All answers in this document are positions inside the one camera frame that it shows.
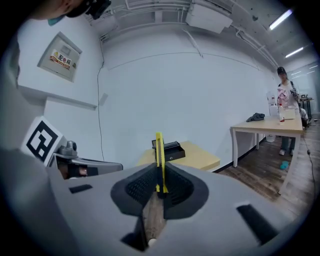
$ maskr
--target ceiling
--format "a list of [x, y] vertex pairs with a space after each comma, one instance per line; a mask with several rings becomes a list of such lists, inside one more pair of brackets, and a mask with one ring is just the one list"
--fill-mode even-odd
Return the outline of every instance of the ceiling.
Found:
[[[289, 16], [274, 30], [269, 25], [287, 9], [276, 0], [112, 0], [111, 6], [97, 20], [86, 16], [103, 41], [126, 31], [160, 24], [185, 24], [191, 2], [210, 2], [230, 10], [232, 25], [243, 29], [257, 40], [275, 59], [278, 65], [285, 66], [293, 58], [305, 52], [316, 54], [312, 42], [295, 19]], [[296, 49], [303, 51], [289, 57], [285, 56]]]

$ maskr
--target blue object on floor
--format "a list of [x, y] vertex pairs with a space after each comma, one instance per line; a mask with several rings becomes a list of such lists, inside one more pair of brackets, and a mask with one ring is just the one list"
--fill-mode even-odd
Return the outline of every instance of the blue object on floor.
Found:
[[289, 162], [288, 161], [282, 161], [282, 164], [280, 165], [280, 169], [281, 170], [285, 170], [287, 169], [289, 166]]

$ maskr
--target black cap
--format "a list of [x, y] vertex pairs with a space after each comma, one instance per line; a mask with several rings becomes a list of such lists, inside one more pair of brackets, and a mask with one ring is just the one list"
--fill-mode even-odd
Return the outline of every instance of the black cap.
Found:
[[84, 14], [89, 10], [93, 1], [94, 0], [83, 0], [77, 8], [70, 11], [66, 16], [69, 18], [74, 18]]
[[282, 66], [278, 67], [276, 71], [278, 72], [278, 75], [287, 73], [286, 70]]

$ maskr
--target cable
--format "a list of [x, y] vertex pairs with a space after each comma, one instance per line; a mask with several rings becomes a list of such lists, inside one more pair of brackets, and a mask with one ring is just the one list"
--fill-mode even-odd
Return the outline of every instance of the cable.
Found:
[[308, 148], [304, 133], [302, 133], [302, 138], [304, 140], [304, 143], [305, 143], [305, 146], [306, 146], [306, 149], [307, 149], [306, 153], [308, 154], [310, 162], [311, 162], [311, 173], [312, 173], [312, 179], [313, 179], [313, 202], [315, 202], [317, 196], [316, 196], [316, 181], [315, 181], [315, 176], [314, 176], [314, 163], [312, 162], [312, 159], [311, 159], [311, 156], [310, 156], [311, 152], [310, 152], [310, 150]]
[[104, 150], [102, 148], [102, 133], [101, 133], [101, 124], [100, 124], [100, 93], [99, 93], [99, 74], [100, 74], [100, 71], [102, 70], [102, 68], [104, 67], [104, 64], [105, 64], [105, 57], [104, 57], [104, 53], [102, 51], [102, 46], [101, 46], [101, 42], [99, 40], [99, 44], [100, 44], [100, 49], [101, 49], [101, 54], [102, 54], [102, 58], [103, 58], [103, 62], [102, 62], [102, 65], [99, 69], [99, 72], [98, 72], [98, 75], [96, 76], [96, 82], [98, 84], [98, 120], [99, 120], [99, 129], [100, 129], [100, 146], [101, 146], [101, 153], [102, 153], [102, 159], [103, 161], [105, 161], [105, 157], [104, 157]]

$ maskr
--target wooden floor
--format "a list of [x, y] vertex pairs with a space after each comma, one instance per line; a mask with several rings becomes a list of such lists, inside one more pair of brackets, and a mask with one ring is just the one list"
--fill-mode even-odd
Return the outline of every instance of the wooden floor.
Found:
[[300, 140], [296, 168], [282, 195], [279, 195], [278, 191], [285, 180], [287, 171], [281, 170], [280, 165], [282, 161], [291, 162], [291, 156], [289, 154], [279, 155], [281, 137], [277, 137], [273, 143], [262, 142], [259, 150], [252, 151], [238, 161], [236, 168], [231, 166], [219, 174], [233, 177], [246, 184], [274, 202], [285, 215], [294, 220], [304, 211], [308, 211], [314, 200], [314, 182], [307, 147], [311, 152], [317, 194], [320, 189], [319, 121], [312, 120], [310, 127], [304, 131], [303, 137]]

